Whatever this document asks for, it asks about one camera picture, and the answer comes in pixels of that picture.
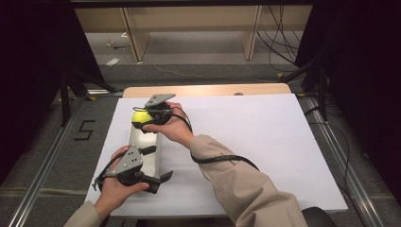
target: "beige jacket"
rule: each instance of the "beige jacket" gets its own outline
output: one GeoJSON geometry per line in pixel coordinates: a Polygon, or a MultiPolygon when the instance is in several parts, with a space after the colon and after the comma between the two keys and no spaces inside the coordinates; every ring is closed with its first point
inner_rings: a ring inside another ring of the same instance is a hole
{"type": "MultiPolygon", "coordinates": [[[[190,144],[198,159],[233,154],[207,135],[196,136],[190,144]]],[[[268,175],[244,162],[200,165],[203,176],[212,183],[216,198],[235,226],[307,227],[294,195],[277,191],[268,175]]],[[[87,201],[65,226],[99,226],[94,206],[87,201]]]]}

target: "white table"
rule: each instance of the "white table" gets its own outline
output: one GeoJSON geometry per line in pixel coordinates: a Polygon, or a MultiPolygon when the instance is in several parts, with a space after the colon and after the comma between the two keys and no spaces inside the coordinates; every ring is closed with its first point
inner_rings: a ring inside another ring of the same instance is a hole
{"type": "MultiPolygon", "coordinates": [[[[291,94],[260,96],[177,96],[195,134],[209,134],[238,155],[252,160],[267,173],[279,190],[295,194],[302,209],[318,206],[343,211],[347,205],[337,188],[304,114],[291,94]]],[[[148,98],[121,98],[96,167],[95,176],[111,155],[126,145],[132,107],[143,107],[148,98]]],[[[162,138],[161,174],[174,170],[156,195],[142,192],[112,213],[117,217],[193,218],[224,216],[189,151],[162,138]]],[[[99,192],[89,186],[86,200],[99,192]]]]}

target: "black chair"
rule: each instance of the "black chair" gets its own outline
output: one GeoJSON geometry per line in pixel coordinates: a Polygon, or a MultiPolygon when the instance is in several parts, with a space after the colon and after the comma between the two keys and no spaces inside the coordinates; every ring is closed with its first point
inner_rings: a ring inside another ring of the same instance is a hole
{"type": "Polygon", "coordinates": [[[302,211],[308,227],[337,227],[321,208],[313,206],[302,211]]]}

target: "hand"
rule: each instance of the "hand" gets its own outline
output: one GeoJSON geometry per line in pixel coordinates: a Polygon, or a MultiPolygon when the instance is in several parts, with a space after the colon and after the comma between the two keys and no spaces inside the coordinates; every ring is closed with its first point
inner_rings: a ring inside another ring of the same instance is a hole
{"type": "MultiPolygon", "coordinates": [[[[112,156],[115,157],[118,153],[121,153],[130,146],[124,146],[118,149],[112,156]]],[[[111,166],[110,169],[114,169],[118,162],[121,160],[117,159],[111,166]]],[[[99,199],[95,203],[95,209],[99,213],[100,219],[105,219],[113,210],[120,207],[125,200],[138,192],[149,188],[147,183],[137,183],[133,186],[125,186],[121,184],[116,178],[106,178],[104,180],[103,188],[99,199]]]]}
{"type": "MultiPolygon", "coordinates": [[[[176,115],[185,118],[180,103],[167,102],[172,112],[176,115]]],[[[160,132],[164,134],[169,140],[180,143],[181,145],[189,148],[194,134],[188,129],[188,126],[181,119],[171,116],[170,120],[164,125],[149,124],[143,127],[146,131],[160,132]]]]}

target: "person's right hand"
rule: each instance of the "person's right hand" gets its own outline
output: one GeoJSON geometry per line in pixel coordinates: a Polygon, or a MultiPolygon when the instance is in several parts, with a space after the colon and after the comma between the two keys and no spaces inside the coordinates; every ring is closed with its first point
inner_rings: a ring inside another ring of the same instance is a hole
{"type": "MultiPolygon", "coordinates": [[[[172,112],[185,118],[180,103],[167,102],[172,112]]],[[[149,124],[143,127],[145,131],[160,132],[164,134],[169,140],[180,143],[181,145],[189,148],[189,144],[194,137],[194,134],[188,126],[181,119],[171,116],[170,120],[164,125],[149,124]]]]}

